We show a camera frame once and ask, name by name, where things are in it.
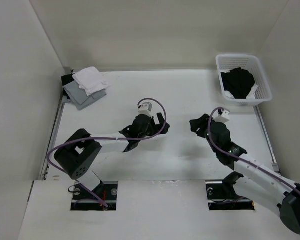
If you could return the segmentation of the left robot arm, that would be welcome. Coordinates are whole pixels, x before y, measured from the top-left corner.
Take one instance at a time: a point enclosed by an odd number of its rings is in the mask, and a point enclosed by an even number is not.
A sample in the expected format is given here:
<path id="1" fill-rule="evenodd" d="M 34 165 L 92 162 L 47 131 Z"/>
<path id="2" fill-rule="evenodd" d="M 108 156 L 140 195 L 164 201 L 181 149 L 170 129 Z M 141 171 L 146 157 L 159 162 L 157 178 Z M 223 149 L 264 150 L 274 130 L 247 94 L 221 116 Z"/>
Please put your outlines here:
<path id="1" fill-rule="evenodd" d="M 104 184 L 90 169 L 97 156 L 114 152 L 127 153 L 139 145 L 139 139 L 167 134 L 170 125 L 161 113 L 157 114 L 157 118 L 159 124 L 155 123 L 153 117 L 139 114 L 131 125 L 112 136 L 114 140 L 95 139 L 72 143 L 58 149 L 54 159 L 72 180 L 84 185 L 90 199 L 98 199 Z"/>

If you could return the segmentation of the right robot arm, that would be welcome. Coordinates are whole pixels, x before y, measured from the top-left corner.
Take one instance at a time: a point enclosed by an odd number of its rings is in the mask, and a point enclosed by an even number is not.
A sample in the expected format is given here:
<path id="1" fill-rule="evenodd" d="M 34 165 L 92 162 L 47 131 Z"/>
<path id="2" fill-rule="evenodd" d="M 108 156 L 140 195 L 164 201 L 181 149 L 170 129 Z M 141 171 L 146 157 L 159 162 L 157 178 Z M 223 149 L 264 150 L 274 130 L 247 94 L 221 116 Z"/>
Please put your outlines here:
<path id="1" fill-rule="evenodd" d="M 300 235 L 300 183 L 270 170 L 231 140 L 225 118 L 204 114 L 190 120 L 190 130 L 207 140 L 218 161 L 232 173 L 223 179 L 228 198 L 247 198 L 277 215 L 293 233 Z"/>

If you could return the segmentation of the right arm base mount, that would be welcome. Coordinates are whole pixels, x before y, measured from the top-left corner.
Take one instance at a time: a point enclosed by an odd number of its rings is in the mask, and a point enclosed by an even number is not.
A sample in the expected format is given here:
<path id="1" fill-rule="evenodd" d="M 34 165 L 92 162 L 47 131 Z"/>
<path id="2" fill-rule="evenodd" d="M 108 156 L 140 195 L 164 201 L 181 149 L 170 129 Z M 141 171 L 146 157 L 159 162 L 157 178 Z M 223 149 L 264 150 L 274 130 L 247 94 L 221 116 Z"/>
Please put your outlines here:
<path id="1" fill-rule="evenodd" d="M 222 181 L 207 181 L 205 183 L 210 211 L 254 211 L 252 200 L 237 195 L 233 189 L 226 190 Z"/>

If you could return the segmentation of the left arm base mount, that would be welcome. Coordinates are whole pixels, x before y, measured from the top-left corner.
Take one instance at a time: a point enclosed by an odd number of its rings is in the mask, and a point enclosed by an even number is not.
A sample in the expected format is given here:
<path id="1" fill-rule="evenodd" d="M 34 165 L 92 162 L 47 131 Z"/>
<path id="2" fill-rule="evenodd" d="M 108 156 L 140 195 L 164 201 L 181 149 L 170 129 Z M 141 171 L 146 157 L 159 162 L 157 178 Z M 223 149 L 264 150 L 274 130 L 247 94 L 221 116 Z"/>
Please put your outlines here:
<path id="1" fill-rule="evenodd" d="M 72 194 L 71 211 L 115 211 L 117 209 L 118 182 L 104 182 L 95 192 L 108 206 L 99 203 L 99 200 L 83 189 L 77 182 L 68 188 Z"/>

